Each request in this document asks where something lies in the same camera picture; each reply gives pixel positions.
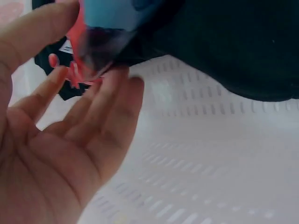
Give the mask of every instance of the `white plastic surface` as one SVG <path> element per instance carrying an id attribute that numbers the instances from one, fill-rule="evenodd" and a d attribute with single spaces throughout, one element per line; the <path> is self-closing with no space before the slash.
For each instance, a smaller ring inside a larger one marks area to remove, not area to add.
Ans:
<path id="1" fill-rule="evenodd" d="M 23 71 L 14 75 L 14 100 L 44 79 L 32 62 Z M 299 101 L 236 96 L 170 56 L 131 72 L 145 80 L 135 139 L 80 224 L 299 222 Z M 39 127 L 77 99 L 55 98 Z"/>

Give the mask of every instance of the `blurry object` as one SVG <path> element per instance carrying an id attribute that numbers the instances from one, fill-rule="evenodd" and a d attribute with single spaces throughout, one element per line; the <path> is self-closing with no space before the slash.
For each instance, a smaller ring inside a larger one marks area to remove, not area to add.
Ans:
<path id="1" fill-rule="evenodd" d="M 19 17 L 24 10 L 20 2 L 0 3 L 0 28 Z"/>

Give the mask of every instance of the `dark green fabric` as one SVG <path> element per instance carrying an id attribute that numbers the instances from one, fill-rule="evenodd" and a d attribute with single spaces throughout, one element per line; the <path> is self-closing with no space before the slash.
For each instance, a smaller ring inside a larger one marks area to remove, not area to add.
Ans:
<path id="1" fill-rule="evenodd" d="M 298 23 L 295 0 L 167 0 L 118 61 L 170 54 L 238 95 L 299 98 Z"/>

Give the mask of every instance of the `hand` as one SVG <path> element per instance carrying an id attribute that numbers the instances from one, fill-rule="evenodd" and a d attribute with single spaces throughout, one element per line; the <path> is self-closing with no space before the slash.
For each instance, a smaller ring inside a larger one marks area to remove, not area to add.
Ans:
<path id="1" fill-rule="evenodd" d="M 30 96 L 7 108 L 11 74 L 60 39 L 77 3 L 42 7 L 0 33 L 0 223 L 74 224 L 95 192 L 117 171 L 134 136 L 143 81 L 128 68 L 110 70 L 65 119 L 40 131 L 36 122 L 67 69 L 55 69 Z"/>

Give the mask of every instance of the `white label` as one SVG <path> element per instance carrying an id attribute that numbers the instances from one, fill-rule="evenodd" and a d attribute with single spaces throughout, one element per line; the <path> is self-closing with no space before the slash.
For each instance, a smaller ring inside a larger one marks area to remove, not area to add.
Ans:
<path id="1" fill-rule="evenodd" d="M 64 44 L 62 45 L 62 47 L 59 50 L 62 52 L 65 52 L 65 53 L 72 54 L 72 55 L 74 54 L 73 47 L 71 46 L 70 40 L 66 40 L 66 42 L 64 42 Z"/>

